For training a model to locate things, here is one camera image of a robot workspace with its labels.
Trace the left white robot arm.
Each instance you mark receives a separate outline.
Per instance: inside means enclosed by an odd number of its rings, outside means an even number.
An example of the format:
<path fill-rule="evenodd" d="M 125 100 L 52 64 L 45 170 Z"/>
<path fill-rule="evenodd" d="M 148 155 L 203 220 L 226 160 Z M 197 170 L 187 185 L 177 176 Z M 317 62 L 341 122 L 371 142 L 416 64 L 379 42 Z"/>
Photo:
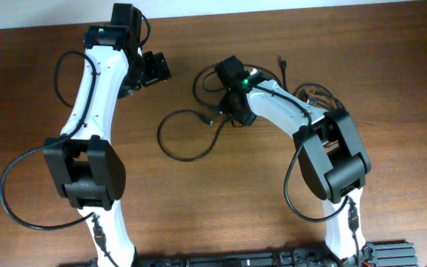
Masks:
<path fill-rule="evenodd" d="M 118 99 L 171 77 L 162 53 L 142 49 L 145 22 L 132 4 L 115 3 L 109 24 L 89 27 L 70 118 L 61 139 L 46 139 L 43 150 L 57 192 L 90 229 L 96 266 L 133 266 L 136 261 L 121 208 L 126 170 L 111 145 L 111 125 Z"/>

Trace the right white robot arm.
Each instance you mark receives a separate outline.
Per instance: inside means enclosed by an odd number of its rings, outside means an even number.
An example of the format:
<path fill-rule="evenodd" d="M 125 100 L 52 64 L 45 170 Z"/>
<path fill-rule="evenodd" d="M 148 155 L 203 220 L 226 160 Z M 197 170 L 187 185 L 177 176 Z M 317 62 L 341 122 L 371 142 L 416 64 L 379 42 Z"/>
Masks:
<path fill-rule="evenodd" d="M 290 94 L 258 67 L 248 71 L 237 57 L 216 64 L 214 71 L 226 89 L 219 109 L 242 126 L 257 117 L 287 133 L 296 148 L 292 164 L 322 201 L 325 246 L 339 266 L 365 259 L 360 227 L 360 200 L 371 160 L 348 111 L 338 102 L 331 110 L 316 108 Z"/>

